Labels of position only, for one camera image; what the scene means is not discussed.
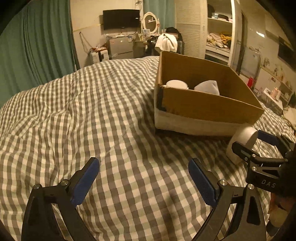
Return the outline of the blue tissue pack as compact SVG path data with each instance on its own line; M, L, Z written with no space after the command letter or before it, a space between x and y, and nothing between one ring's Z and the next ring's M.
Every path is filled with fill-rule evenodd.
M210 93L214 95L220 95L218 84L217 84L217 81L215 80L207 80L207 81L201 82L200 84L194 87L194 90L199 92Z

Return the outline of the white plastic bottle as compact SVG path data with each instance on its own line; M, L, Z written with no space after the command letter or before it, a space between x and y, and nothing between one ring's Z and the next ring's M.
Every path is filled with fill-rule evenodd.
M165 86L167 88L189 89L188 85L181 80L170 80L165 84Z

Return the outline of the small white folding table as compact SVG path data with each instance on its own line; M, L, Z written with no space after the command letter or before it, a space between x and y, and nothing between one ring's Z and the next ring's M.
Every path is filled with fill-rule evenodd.
M282 101L271 96L271 91L268 88L258 90L257 98L263 102L264 105L277 115L282 115L283 105Z

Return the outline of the red fire extinguisher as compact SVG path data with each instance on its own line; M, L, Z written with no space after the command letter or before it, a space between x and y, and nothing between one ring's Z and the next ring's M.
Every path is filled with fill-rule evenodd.
M254 84L254 79L250 77L247 82L247 86L251 89Z

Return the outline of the open cardboard box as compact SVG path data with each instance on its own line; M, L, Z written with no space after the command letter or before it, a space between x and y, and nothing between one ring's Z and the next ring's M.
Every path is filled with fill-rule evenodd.
M170 80L189 89L167 88ZM220 95L195 91L217 81ZM193 136L230 137L243 124L253 125L264 110L250 88L228 66L172 52L162 52L154 87L154 125L158 130Z

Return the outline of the grey checkered duvet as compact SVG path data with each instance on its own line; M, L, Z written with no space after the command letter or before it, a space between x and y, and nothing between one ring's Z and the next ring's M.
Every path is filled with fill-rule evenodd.
M1 109L1 240L21 240L32 188L70 179L91 158L100 163L76 210L95 240L193 240L212 210L192 180L197 158L219 180L245 187L248 163L226 156L232 138L193 136L154 125L158 57L94 64L13 96ZM257 131L294 130L259 102ZM283 158L257 138L251 149ZM257 188L266 237L276 211L272 240L295 240L295 197Z

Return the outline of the dark suitcase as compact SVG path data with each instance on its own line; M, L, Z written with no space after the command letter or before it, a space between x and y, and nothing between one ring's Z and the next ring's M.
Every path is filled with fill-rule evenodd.
M178 44L178 46L177 46L177 53L178 53L178 54L181 54L181 55L184 55L184 49L185 49L185 44L184 44L184 42L178 40L178 41L177 41L177 44Z

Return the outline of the white louvred wardrobe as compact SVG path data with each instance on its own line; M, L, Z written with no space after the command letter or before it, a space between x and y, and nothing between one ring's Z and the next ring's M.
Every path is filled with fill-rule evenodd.
M243 37L240 1L175 1L184 55L237 68Z

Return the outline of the white towel on chair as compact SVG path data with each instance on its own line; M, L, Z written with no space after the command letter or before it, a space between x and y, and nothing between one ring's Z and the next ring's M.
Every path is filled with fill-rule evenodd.
M155 47L160 51L177 52L178 42L174 35L162 33L158 36Z

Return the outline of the oval white vanity mirror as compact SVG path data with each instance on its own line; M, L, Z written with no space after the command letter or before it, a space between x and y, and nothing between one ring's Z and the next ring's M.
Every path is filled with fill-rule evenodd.
M151 34L156 34L159 32L159 19L155 14L148 11L142 17L142 29L150 30Z

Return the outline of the green curtain centre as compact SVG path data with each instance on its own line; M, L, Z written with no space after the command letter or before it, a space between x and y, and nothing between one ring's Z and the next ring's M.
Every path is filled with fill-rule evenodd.
M175 27L174 0L144 0L144 13L152 12L159 19L160 29Z

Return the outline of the green curtain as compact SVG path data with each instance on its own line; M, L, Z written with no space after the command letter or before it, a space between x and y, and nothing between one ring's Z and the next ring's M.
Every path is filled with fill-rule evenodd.
M174 0L144 0L144 13L152 12L159 19L160 29L175 27Z
M70 1L29 1L1 32L1 105L79 66Z

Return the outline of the silver mini fridge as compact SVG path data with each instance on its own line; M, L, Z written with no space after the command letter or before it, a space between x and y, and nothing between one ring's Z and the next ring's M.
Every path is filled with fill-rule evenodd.
M111 38L108 43L111 59L133 58L133 40L129 37Z

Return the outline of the white suitcase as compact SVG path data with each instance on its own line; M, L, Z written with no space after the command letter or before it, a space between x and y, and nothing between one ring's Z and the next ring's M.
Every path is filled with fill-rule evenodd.
M108 50L100 50L100 51L91 51L90 52L90 59L93 64L108 61L109 60L109 54Z

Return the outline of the green curtain left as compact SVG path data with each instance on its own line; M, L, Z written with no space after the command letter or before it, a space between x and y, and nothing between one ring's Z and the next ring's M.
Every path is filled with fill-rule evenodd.
M70 1L29 1L1 32L1 105L79 66Z

